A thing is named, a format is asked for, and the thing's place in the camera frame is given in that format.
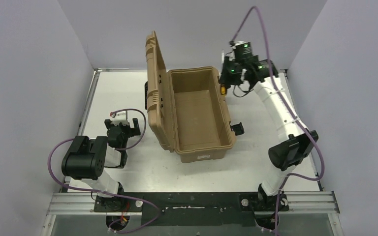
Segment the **yellow black handled screwdriver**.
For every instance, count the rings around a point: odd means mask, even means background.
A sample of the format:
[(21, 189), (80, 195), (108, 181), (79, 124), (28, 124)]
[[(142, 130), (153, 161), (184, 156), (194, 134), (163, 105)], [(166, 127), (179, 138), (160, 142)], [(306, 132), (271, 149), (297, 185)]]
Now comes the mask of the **yellow black handled screwdriver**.
[(222, 74), (224, 69), (224, 60), (225, 60), (225, 50), (221, 51), (221, 70), (220, 70), (220, 77), (219, 77), (219, 84), (220, 84), (220, 93), (222, 96), (226, 96), (227, 88), (225, 87), (224, 82), (222, 82)]

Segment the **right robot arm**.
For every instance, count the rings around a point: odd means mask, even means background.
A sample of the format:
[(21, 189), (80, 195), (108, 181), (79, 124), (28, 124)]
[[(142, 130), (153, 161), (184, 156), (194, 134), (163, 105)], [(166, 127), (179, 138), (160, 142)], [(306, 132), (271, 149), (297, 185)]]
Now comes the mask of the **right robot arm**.
[(258, 95), (277, 129), (280, 142), (268, 149), (271, 167), (258, 187), (257, 197), (258, 208), (275, 211), (281, 207), (286, 177), (310, 154), (318, 134), (310, 131), (292, 108), (273, 62), (259, 60), (249, 42), (230, 41), (229, 45), (232, 51), (223, 53), (221, 58), (221, 95), (225, 96), (229, 88), (248, 82), (245, 94)]

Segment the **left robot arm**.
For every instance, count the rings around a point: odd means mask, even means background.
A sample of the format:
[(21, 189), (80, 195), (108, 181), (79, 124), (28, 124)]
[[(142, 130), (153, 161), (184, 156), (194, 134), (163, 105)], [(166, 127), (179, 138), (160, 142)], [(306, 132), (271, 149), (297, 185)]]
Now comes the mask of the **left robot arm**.
[(122, 169), (128, 154), (125, 150), (129, 138), (139, 136), (141, 130), (137, 118), (132, 125), (127, 118), (111, 118), (104, 121), (107, 133), (90, 139), (76, 136), (62, 160), (62, 173), (80, 180), (94, 190), (97, 209), (114, 212), (125, 210), (129, 200), (124, 195), (120, 182), (105, 171), (106, 168)]

